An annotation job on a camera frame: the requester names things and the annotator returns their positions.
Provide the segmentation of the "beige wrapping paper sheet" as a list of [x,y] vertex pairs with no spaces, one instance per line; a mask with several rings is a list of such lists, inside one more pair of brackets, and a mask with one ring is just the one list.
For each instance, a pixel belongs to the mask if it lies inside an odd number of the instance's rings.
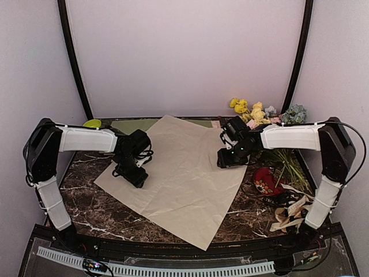
[[145,165],[143,187],[114,177],[114,163],[95,184],[173,235],[207,250],[246,172],[245,166],[217,166],[217,151],[223,147],[220,133],[166,115],[147,131],[154,154]]

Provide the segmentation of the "pale yellow flower stem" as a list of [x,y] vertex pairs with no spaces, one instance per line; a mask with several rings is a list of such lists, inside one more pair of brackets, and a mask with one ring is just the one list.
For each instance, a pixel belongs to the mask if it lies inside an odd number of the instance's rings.
[[253,120],[253,122],[257,126],[271,123],[271,120],[266,117],[266,113],[263,111],[262,102],[257,102],[256,104],[254,104],[251,110],[249,110],[248,107],[245,106],[240,117],[245,123]]

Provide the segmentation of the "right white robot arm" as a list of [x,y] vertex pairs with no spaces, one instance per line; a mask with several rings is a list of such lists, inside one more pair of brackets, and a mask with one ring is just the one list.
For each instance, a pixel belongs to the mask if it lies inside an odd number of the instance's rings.
[[217,166],[221,169],[247,164],[252,150],[309,149],[318,151],[322,160],[322,179],[305,224],[317,230],[335,208],[347,184],[347,176],[356,157],[355,146],[337,118],[297,125],[266,124],[251,129],[238,116],[222,125],[220,134],[224,148],[217,152]]

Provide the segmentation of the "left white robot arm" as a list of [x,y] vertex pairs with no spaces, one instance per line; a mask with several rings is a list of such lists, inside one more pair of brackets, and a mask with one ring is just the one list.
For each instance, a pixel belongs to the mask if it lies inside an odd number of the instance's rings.
[[58,156],[62,152],[95,151],[112,154],[116,164],[113,176],[123,177],[141,188],[148,174],[143,165],[152,160],[152,143],[146,132],[137,129],[124,134],[114,128],[89,128],[55,123],[43,118],[23,148],[28,186],[35,188],[53,227],[61,231],[58,241],[69,252],[81,247],[81,238],[68,228],[72,221],[67,213],[57,183]]

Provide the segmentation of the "bright yellow flower stem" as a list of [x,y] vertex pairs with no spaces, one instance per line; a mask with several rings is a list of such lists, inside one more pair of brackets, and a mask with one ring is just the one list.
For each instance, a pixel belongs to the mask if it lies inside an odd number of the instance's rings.
[[248,112],[248,102],[245,99],[233,98],[229,103],[229,107],[232,108],[237,114],[244,114]]

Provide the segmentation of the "blue fake flower stem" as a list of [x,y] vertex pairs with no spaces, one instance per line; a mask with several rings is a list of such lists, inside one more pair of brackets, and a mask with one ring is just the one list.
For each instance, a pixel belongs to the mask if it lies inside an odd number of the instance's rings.
[[307,110],[299,104],[292,105],[281,117],[284,124],[306,123]]

